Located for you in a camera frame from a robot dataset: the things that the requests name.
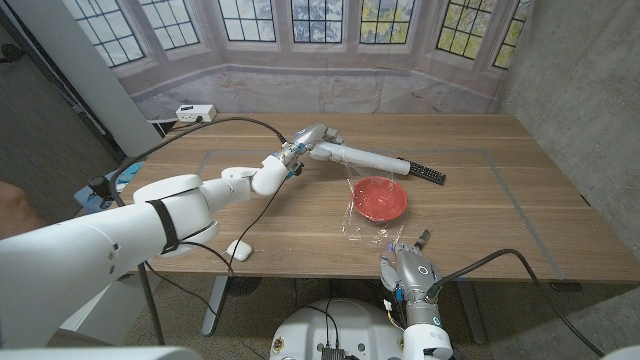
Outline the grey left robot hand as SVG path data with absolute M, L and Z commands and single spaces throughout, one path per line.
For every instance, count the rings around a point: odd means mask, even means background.
M 315 123 L 296 132 L 293 137 L 285 142 L 281 149 L 274 153 L 285 167 L 290 167 L 298 160 L 300 155 L 311 151 L 318 141 L 325 141 L 338 145 L 344 145 L 344 139 L 339 132 L 325 124 Z

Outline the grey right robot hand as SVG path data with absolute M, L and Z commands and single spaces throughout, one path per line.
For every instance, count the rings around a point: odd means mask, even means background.
M 383 286 L 393 293 L 405 307 L 406 326 L 429 324 L 441 326 L 437 296 L 428 295 L 441 274 L 436 265 L 414 245 L 395 243 L 396 255 L 392 266 L 384 255 L 380 259 L 380 278 Z

